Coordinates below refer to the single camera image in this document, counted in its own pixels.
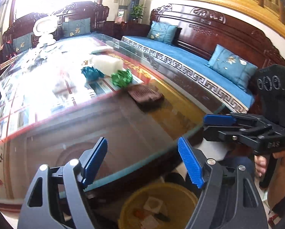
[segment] black handle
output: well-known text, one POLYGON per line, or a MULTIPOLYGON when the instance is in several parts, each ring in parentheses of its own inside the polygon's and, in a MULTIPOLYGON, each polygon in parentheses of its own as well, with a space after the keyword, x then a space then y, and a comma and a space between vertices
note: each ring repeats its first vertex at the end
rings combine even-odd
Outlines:
POLYGON ((277 159, 273 157, 273 154, 271 154, 269 165, 266 170, 266 175, 264 176, 264 179, 259 183, 259 187, 267 188, 270 185, 272 176, 276 168, 276 163, 277 163, 277 159))

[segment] wooden table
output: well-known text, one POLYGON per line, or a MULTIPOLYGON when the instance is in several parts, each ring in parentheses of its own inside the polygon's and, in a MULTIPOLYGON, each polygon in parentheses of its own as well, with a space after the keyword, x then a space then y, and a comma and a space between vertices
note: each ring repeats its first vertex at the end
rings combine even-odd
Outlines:
POLYGON ((228 112, 185 75, 105 35, 60 40, 36 51, 23 54, 0 78, 0 207, 5 209, 20 208, 40 165, 64 165, 101 136, 108 140, 108 153, 87 194, 103 202, 134 190, 181 163, 180 136, 201 142, 206 113, 228 112), (144 83, 163 93, 159 108, 142 111, 110 77, 86 83, 82 63, 92 48, 105 44, 114 47, 105 54, 132 71, 132 85, 144 83))

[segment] textured blue pad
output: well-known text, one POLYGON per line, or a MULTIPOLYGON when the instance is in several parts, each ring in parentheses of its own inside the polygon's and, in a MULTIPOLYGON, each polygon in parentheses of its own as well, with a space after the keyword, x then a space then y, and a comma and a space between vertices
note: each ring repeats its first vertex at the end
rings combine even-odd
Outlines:
POLYGON ((203 118, 204 125, 211 126, 232 126, 236 119, 230 115, 207 114, 203 118))
POLYGON ((100 144, 96 146, 96 149, 93 150, 94 153, 92 154, 92 157, 86 164, 83 171, 83 179, 81 181, 83 188, 86 188, 88 185, 93 183, 100 165, 102 164, 107 153, 107 140, 103 138, 100 144))
POLYGON ((195 158, 189 143, 183 137, 179 138, 178 150, 188 171, 191 182, 196 184, 198 188, 201 188, 204 184, 202 167, 195 158))

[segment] potted plant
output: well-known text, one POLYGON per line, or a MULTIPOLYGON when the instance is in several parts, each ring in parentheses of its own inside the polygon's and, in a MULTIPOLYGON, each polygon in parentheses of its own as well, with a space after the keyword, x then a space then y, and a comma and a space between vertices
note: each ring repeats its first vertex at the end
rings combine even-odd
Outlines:
POLYGON ((132 12, 131 12, 131 16, 133 18, 133 21, 138 22, 138 19, 142 19, 143 17, 143 9, 145 7, 143 7, 143 5, 136 5, 132 8, 132 12))

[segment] carved wooden backrest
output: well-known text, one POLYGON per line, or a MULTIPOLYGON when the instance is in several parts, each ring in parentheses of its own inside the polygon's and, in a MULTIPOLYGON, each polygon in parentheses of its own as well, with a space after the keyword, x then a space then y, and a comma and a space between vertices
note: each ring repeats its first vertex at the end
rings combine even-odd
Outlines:
POLYGON ((35 22, 43 17, 46 17, 46 14, 39 14, 39 13, 30 13, 24 15, 21 18, 15 20, 14 23, 7 29, 6 32, 3 33, 3 42, 6 43, 7 41, 13 41, 18 37, 21 37, 27 33, 32 33, 33 26, 35 22))
POLYGON ((109 8, 91 1, 75 2, 53 13, 58 17, 59 38, 63 37, 62 23, 91 18, 91 32, 101 29, 109 15, 109 8))
POLYGON ((154 9, 151 21, 182 28, 174 42, 207 60, 217 44, 263 68, 274 63, 285 66, 285 60, 263 31, 235 17, 200 7, 168 4, 154 9))

